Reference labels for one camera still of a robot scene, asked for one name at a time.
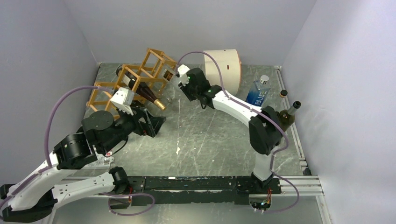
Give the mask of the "clear glass bottle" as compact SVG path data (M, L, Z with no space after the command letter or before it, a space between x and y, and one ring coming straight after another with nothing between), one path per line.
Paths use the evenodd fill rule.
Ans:
M281 90L280 91L280 97L281 98L285 98L288 95L288 91L287 90Z

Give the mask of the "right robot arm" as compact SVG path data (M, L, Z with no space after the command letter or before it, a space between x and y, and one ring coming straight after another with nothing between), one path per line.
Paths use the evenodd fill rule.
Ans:
M211 85L200 68L179 66L177 87L190 101L198 100L203 109L210 107L225 112L248 127L249 142L256 151L252 188L264 193L274 177L272 155L279 148L284 133L279 130L280 122L274 108L261 108L234 98L221 86Z

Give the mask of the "dark green wine bottle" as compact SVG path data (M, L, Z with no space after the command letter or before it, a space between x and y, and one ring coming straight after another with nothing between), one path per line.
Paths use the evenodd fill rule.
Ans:
M302 103L300 101L295 101L289 109L276 112L279 120L279 126L284 132L286 132L287 129L295 122L295 114L301 105Z

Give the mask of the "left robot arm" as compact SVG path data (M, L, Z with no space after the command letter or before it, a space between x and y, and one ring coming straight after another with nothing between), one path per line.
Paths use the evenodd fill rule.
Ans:
M106 155L131 133L155 137L164 116L155 117L145 107L131 113L119 111L115 119L108 111L96 111L82 120L81 127L61 140L29 177L0 188L1 219L5 222L31 223L50 215L53 209L78 199L102 193L127 193L131 186L125 170L114 167L96 177L70 184L60 182L84 166Z

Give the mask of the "dark bottle gold cap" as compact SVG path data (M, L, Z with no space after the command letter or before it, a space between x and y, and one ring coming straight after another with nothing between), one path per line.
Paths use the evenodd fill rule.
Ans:
M125 71L125 75L122 78L122 82L129 89L133 89L137 82L137 77L134 74L137 75L137 71L133 71L133 69L131 68L131 65L128 65L127 69ZM143 97L145 100L148 100L151 103L155 104L162 111L164 111L166 109L165 104L157 98L157 96L150 89L147 82L140 81L139 84L137 85L137 89L134 90L134 92L136 94L138 94L139 96Z

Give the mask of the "blue square glass bottle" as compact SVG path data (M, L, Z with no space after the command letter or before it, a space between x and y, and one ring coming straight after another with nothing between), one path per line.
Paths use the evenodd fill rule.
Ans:
M269 77L262 75L253 82L245 101L251 105L261 107L267 99L269 91Z

